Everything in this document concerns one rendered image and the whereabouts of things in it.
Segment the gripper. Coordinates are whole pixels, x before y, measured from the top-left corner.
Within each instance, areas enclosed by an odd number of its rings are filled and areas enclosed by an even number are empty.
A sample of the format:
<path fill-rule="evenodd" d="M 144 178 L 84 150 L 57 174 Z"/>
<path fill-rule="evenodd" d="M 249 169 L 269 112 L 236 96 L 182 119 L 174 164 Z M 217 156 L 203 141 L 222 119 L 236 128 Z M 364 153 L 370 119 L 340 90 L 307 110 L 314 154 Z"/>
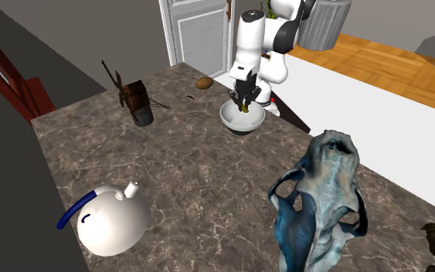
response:
<path fill-rule="evenodd" d="M 260 87 L 256 87 L 256 79 L 254 77 L 248 80 L 236 80 L 234 90 L 229 91 L 229 96 L 233 103 L 241 109 L 240 99 L 244 99 L 243 105 L 249 107 L 252 101 L 255 101 L 261 92 Z"/>

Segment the white bowl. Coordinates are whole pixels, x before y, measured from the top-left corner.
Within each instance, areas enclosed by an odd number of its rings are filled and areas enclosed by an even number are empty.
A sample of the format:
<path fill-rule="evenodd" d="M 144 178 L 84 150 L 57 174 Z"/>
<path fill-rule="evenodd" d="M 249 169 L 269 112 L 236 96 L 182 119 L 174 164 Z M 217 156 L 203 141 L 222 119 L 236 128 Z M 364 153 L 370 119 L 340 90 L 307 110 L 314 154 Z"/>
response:
<path fill-rule="evenodd" d="M 255 101 L 252 101 L 248 111 L 239 111 L 238 106 L 232 101 L 225 102 L 219 111 L 222 123 L 231 131 L 248 134 L 255 131 L 266 117 L 265 110 Z"/>

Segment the brown potato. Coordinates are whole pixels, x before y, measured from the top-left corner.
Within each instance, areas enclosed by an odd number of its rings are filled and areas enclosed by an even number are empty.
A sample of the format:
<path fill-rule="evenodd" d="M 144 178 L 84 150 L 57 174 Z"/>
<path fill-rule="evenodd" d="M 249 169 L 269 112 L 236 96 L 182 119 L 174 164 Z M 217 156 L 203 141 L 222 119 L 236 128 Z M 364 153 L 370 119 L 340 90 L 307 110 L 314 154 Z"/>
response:
<path fill-rule="evenodd" d="M 195 82 L 195 87 L 199 90 L 206 90 L 213 85 L 213 82 L 214 82 L 213 78 L 204 76 Z"/>

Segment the white door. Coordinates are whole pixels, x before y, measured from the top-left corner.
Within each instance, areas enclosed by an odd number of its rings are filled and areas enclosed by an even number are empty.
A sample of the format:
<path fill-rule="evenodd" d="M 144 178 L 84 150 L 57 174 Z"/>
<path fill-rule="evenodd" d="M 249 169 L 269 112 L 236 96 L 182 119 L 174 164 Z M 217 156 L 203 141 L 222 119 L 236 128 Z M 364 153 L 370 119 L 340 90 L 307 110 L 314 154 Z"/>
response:
<path fill-rule="evenodd" d="M 230 69 L 233 0 L 158 0 L 169 63 L 215 78 Z"/>

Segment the grey ribbed bin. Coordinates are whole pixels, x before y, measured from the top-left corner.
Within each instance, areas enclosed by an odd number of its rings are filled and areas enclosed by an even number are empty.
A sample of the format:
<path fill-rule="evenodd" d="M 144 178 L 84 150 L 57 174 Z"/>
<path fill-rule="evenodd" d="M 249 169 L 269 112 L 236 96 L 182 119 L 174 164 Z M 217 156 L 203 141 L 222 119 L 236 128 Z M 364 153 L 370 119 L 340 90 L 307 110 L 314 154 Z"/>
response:
<path fill-rule="evenodd" d="M 352 0 L 316 0 L 309 17 L 299 25 L 297 44 L 305 49 L 332 49 L 342 30 Z"/>

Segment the blue and grey vase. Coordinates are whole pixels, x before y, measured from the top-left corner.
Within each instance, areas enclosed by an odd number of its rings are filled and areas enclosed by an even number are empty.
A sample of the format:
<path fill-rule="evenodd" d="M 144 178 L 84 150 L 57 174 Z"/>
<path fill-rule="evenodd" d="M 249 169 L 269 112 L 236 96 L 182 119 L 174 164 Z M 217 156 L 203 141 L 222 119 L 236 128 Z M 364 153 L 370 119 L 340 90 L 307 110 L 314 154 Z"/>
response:
<path fill-rule="evenodd" d="M 351 137 L 326 130 L 270 187 L 280 272 L 329 272 L 346 242 L 367 234 L 366 205 L 355 180 L 358 166 Z"/>

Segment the red wooden window frame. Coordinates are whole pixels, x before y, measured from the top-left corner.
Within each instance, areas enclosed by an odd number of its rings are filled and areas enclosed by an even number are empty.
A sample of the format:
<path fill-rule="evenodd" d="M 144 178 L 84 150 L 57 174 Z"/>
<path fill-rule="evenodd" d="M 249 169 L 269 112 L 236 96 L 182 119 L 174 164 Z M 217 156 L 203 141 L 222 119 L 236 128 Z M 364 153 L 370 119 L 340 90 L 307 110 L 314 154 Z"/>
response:
<path fill-rule="evenodd" d="M 29 124 L 56 109 L 39 78 L 24 79 L 1 49 L 0 94 Z"/>

